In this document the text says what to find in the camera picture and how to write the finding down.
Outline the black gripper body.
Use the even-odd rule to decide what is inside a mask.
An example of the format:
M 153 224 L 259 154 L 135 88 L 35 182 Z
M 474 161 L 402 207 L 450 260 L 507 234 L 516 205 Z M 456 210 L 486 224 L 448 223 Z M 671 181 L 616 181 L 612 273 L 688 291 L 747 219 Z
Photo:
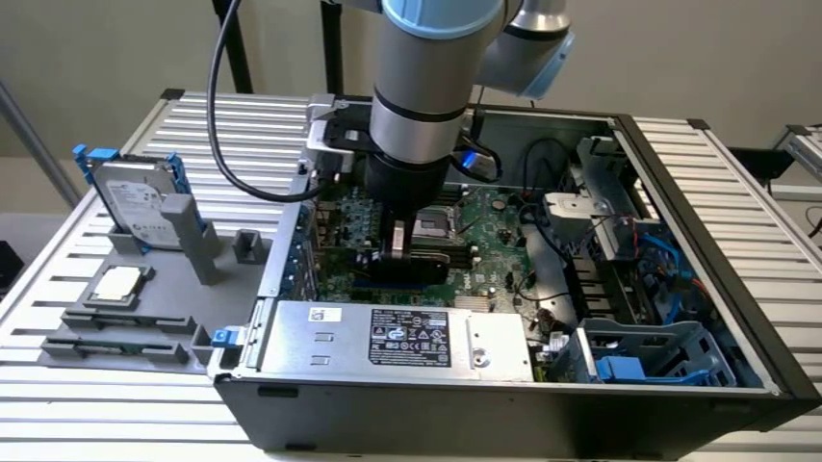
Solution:
M 408 164 L 387 154 L 368 154 L 364 186 L 370 197 L 382 204 L 380 228 L 408 220 L 442 192 L 451 162 L 442 158 L 427 164 Z

